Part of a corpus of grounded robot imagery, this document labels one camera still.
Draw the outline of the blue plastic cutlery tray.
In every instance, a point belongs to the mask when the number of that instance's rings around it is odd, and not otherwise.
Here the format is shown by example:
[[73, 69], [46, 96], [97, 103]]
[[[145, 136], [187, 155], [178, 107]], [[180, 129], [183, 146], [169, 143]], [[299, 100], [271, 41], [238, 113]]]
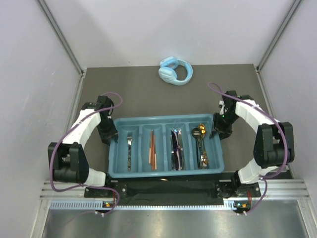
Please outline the blue plastic cutlery tray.
[[[213, 116], [211, 114], [157, 116], [115, 119], [118, 142], [111, 142], [108, 154], [108, 174], [114, 179], [170, 177], [220, 174], [224, 171], [224, 160], [219, 136], [209, 139]], [[191, 131], [204, 124], [207, 134], [204, 137], [208, 169], [199, 169], [196, 157], [196, 140]], [[173, 171], [171, 168], [171, 131], [182, 130], [185, 170]], [[150, 132], [156, 136], [157, 170], [152, 171], [149, 164]], [[131, 171], [127, 169], [127, 134], [133, 132], [131, 146]]]

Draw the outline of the silver spoon patterned handle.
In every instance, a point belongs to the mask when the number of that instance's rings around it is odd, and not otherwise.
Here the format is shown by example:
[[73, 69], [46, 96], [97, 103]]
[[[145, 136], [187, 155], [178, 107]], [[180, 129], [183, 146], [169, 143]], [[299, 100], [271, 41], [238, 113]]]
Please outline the silver spoon patterned handle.
[[209, 159], [206, 155], [202, 154], [200, 156], [199, 169], [208, 169], [209, 168]]

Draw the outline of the black knife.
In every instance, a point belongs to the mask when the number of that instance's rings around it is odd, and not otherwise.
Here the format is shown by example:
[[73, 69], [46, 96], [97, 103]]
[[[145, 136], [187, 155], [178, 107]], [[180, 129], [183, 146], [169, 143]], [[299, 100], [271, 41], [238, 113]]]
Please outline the black knife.
[[171, 131], [171, 136], [170, 136], [170, 141], [171, 141], [171, 168], [173, 171], [176, 170], [176, 165], [175, 165], [175, 156], [174, 156], [174, 144], [173, 144], [173, 130]]

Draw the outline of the light blue headphones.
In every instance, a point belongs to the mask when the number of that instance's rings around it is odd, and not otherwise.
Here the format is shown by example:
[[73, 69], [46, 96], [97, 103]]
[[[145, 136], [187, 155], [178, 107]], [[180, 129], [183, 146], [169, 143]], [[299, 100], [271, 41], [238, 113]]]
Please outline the light blue headphones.
[[[184, 86], [191, 80], [193, 76], [192, 66], [185, 60], [178, 59], [176, 57], [167, 57], [159, 63], [160, 67], [158, 70], [159, 77], [166, 83]], [[183, 80], [178, 79], [178, 75], [175, 71], [176, 68], [182, 66], [186, 69], [187, 76]]]

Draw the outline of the orange chopstick long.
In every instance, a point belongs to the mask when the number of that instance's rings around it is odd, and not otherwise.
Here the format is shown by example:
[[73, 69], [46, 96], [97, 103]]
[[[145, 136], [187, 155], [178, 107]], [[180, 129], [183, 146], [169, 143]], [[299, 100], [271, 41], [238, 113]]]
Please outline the orange chopstick long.
[[151, 170], [153, 171], [154, 166], [154, 131], [150, 132], [150, 149], [149, 149], [149, 164], [151, 165]]

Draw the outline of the dark blue utensil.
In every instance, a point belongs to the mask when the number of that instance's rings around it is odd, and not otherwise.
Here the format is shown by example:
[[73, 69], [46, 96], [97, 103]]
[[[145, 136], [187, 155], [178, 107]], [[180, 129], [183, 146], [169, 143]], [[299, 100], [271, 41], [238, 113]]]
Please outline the dark blue utensil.
[[179, 142], [178, 142], [178, 130], [177, 129], [174, 130], [174, 134], [175, 134], [175, 139], [176, 139], [177, 156], [178, 156], [178, 158], [180, 158], [179, 157], [180, 146], [179, 146]]

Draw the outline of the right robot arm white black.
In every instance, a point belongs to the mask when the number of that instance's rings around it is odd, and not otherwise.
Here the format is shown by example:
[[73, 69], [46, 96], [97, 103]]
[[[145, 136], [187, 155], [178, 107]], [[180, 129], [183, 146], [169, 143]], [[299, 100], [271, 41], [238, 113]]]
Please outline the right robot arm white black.
[[210, 138], [231, 136], [232, 125], [239, 118], [256, 133], [252, 160], [231, 178], [232, 192], [243, 196], [261, 178], [267, 178], [267, 173], [294, 161], [293, 126], [274, 119], [249, 95], [239, 96], [234, 90], [222, 94], [219, 106], [220, 112], [213, 115]]

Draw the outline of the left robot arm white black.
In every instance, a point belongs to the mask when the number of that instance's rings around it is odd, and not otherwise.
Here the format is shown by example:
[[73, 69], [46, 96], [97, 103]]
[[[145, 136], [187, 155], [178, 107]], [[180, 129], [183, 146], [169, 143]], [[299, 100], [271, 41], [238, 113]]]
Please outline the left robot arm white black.
[[85, 103], [71, 129], [58, 142], [48, 146], [50, 184], [54, 182], [74, 183], [74, 187], [92, 186], [100, 196], [112, 192], [112, 184], [106, 181], [106, 173], [90, 168], [85, 155], [85, 145], [92, 132], [97, 129], [102, 143], [110, 145], [118, 141], [118, 131], [112, 119], [112, 112], [118, 105], [109, 98], [110, 93], [98, 96], [96, 102]]

